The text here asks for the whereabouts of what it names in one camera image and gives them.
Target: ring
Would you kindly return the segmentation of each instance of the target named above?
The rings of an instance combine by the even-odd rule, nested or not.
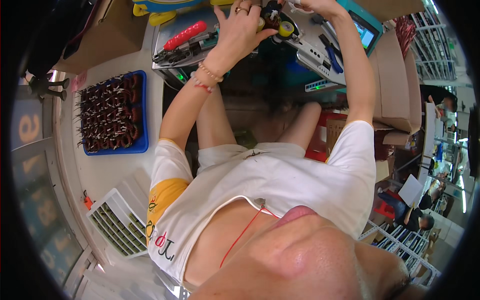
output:
[[[247,12],[247,14],[248,14],[248,12],[249,12],[249,10],[248,10],[248,9],[246,9],[246,8],[243,8],[243,7],[240,7],[240,6],[239,6],[239,7],[237,7],[237,8],[235,8],[235,14],[239,13],[239,11],[246,11],[246,12]]]

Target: beaded bracelet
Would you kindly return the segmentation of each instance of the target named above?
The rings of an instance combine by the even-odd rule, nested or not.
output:
[[[200,80],[198,80],[198,78],[195,76],[195,71],[193,71],[192,73],[190,73],[190,78],[193,80],[193,82],[195,83],[193,86],[198,86],[198,87],[202,87],[204,88],[207,93],[211,94],[213,92],[213,90],[215,89],[214,86],[207,86],[205,84],[203,84]]]
[[[218,77],[217,75],[213,74],[208,70],[202,62],[198,63],[198,67],[202,69],[205,73],[207,73],[208,76],[212,77],[216,82],[222,82],[223,81],[223,76]]]

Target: screen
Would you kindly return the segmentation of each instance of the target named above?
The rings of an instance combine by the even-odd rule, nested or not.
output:
[[[353,11],[349,11],[348,13],[352,17],[353,23],[359,32],[363,48],[365,49],[365,52],[368,53],[373,46],[373,42],[378,37],[379,31]]]

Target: red string bracelet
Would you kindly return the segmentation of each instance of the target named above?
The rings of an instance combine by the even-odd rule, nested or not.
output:
[[[193,80],[194,82],[194,85],[195,87],[202,87],[205,89],[205,91],[207,91],[207,93],[211,94],[213,92],[213,89],[215,89],[215,87],[213,86],[207,86],[205,84],[203,84],[200,80],[198,80],[198,78],[195,76],[195,71],[193,71],[192,73],[190,73],[190,78]]]
[[[248,223],[247,227],[245,227],[245,229],[241,232],[241,234],[239,235],[239,237],[233,242],[233,244],[230,246],[230,249],[227,251],[227,253],[225,254],[225,256],[223,257],[222,259],[222,262],[220,263],[220,267],[219,269],[222,267],[223,265],[223,262],[225,261],[225,259],[227,258],[227,255],[230,253],[230,251],[232,250],[233,246],[235,246],[235,244],[240,240],[240,238],[242,237],[242,235],[245,233],[245,231],[247,231],[247,228],[252,224],[252,222],[257,218],[257,216],[260,214],[260,212],[262,210],[266,210],[267,212],[269,212],[272,216],[274,216],[275,218],[278,219],[277,216],[275,216],[271,211],[269,211],[268,209],[265,208],[264,205],[262,205],[262,208],[257,212],[257,214],[253,217],[253,219],[250,221],[250,223]]]

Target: pliers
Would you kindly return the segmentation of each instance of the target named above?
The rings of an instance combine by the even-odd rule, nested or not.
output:
[[[332,61],[332,67],[333,69],[341,74],[343,73],[343,69],[342,67],[340,67],[340,65],[338,64],[338,61],[336,60],[336,55],[338,55],[338,57],[340,58],[340,60],[343,61],[343,57],[342,57],[342,53],[340,52],[340,50],[338,50],[334,44],[330,43],[330,41],[328,40],[328,38],[322,34],[320,36],[318,36],[319,39],[322,41],[322,43],[325,45],[325,49],[327,50],[328,52],[328,57],[330,58],[330,60]]]

